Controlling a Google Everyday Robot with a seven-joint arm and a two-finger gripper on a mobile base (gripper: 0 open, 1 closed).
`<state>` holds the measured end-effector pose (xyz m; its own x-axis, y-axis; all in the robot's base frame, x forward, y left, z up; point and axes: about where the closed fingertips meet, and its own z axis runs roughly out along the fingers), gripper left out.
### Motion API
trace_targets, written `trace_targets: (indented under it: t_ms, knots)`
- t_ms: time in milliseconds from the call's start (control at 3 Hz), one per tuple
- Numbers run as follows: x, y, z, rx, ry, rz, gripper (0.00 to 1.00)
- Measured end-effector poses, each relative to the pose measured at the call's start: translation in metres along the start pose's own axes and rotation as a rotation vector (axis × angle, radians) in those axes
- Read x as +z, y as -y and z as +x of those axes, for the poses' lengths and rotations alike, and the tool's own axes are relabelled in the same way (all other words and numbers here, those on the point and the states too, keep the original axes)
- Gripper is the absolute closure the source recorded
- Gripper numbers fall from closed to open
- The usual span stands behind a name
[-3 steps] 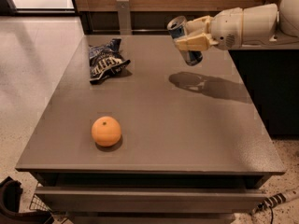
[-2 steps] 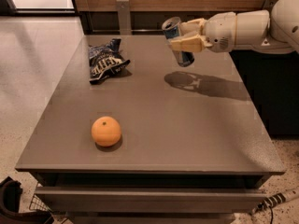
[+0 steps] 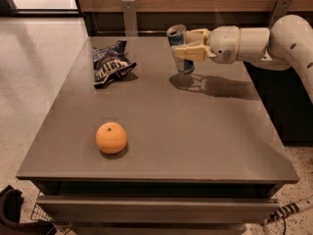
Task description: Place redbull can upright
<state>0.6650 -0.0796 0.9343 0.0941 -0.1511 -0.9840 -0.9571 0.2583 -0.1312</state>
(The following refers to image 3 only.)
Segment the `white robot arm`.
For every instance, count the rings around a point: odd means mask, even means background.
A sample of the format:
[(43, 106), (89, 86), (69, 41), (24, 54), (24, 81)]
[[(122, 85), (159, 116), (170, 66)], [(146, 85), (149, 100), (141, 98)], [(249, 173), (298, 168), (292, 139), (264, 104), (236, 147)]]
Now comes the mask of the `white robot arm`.
[(179, 72), (194, 71), (194, 62), (246, 62), (270, 70), (295, 70), (313, 102), (313, 28), (302, 17), (287, 15), (270, 27), (219, 26), (188, 30), (182, 24), (167, 31)]

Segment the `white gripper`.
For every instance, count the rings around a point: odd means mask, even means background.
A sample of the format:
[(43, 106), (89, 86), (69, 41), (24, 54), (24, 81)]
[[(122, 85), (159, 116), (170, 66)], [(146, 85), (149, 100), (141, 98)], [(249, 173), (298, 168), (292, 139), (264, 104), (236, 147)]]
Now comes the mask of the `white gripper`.
[(174, 46), (172, 52), (178, 59), (194, 62), (210, 59), (217, 64), (233, 64), (239, 51), (240, 33), (240, 29), (236, 26), (220, 26), (213, 31), (207, 28), (187, 30), (185, 32), (186, 43), (200, 42), (202, 44)]

